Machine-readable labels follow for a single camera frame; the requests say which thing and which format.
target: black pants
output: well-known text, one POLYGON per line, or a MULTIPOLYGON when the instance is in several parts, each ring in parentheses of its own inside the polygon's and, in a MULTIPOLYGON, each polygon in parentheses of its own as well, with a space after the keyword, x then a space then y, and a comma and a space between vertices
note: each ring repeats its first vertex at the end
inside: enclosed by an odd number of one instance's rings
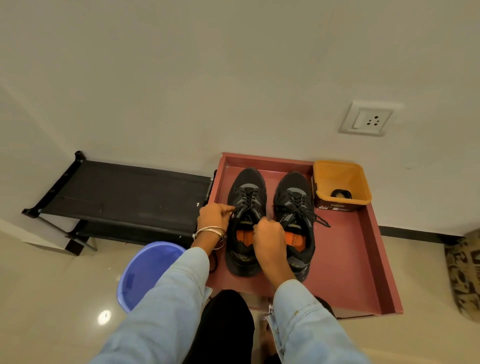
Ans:
MULTIPOLYGON (((317 297, 332 314, 330 305, 317 297)), ((252 361, 255 324, 247 304, 238 292, 225 290, 205 306, 192 346, 183 364, 252 361)), ((265 364, 280 363, 278 355, 265 364)))

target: orange insole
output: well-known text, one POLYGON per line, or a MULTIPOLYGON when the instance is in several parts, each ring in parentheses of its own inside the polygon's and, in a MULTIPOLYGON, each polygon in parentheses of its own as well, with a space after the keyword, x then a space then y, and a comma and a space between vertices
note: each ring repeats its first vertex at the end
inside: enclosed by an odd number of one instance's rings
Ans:
MULTIPOLYGON (((246 246, 253 244, 253 230, 237 230, 237 240, 244 243, 246 246)), ((303 235, 294 234, 292 232, 285 232, 285 243, 293 246, 299 252, 305 249, 306 237, 303 235)))

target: electrical socket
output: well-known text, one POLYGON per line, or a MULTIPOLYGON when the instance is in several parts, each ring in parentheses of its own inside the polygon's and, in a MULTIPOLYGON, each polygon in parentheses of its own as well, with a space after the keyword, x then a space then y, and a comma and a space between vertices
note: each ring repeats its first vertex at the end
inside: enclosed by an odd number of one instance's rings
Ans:
POLYGON ((403 104, 399 103, 354 101, 339 132, 372 136, 385 135, 387 128, 393 124, 393 120, 402 108, 403 104))

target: shoe rack shelf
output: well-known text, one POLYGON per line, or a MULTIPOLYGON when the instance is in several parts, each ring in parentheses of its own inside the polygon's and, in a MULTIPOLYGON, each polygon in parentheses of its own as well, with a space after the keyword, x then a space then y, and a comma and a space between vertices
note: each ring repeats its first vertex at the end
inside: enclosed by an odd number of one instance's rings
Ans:
MULTIPOLYGON (((313 174, 313 162, 224 153, 209 202, 226 204, 235 178, 246 167, 257 168, 265 179, 269 218, 283 176, 299 171, 310 180, 313 174)), ((316 249, 303 283, 309 291, 326 300, 340 318, 403 313, 372 205, 355 212, 315 209, 315 213, 332 227, 314 224, 316 249)), ((250 278, 234 276, 225 263, 225 248, 217 256, 218 268, 207 285, 241 292, 251 308, 267 310, 274 292, 263 273, 250 278)))
POLYGON ((193 174, 95 162, 78 151, 45 196, 22 213, 93 250, 89 237, 143 245, 164 240, 189 248, 211 183, 193 174), (41 214, 80 222, 66 232, 41 214))

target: shoelace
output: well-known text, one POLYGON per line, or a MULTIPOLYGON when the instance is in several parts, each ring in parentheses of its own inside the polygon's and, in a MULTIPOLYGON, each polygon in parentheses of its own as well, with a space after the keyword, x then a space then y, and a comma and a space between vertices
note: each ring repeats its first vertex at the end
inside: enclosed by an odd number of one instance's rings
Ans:
POLYGON ((312 223, 318 222, 319 224, 322 224, 323 226, 326 226, 328 228, 331 227, 330 224, 326 222, 323 218, 315 214, 313 211, 307 210, 307 208, 305 207, 307 203, 306 195, 294 194, 292 191, 289 191, 288 197, 292 203, 290 205, 282 207, 287 209, 289 212, 299 214, 303 218, 307 218, 308 220, 310 220, 312 223))
POLYGON ((258 188, 254 188, 251 191, 246 191, 245 188, 241 187, 240 193, 243 199, 239 201, 241 206, 237 207, 234 210, 235 215, 237 214, 237 212, 247 211, 255 205, 255 201, 253 199, 258 195, 258 188))

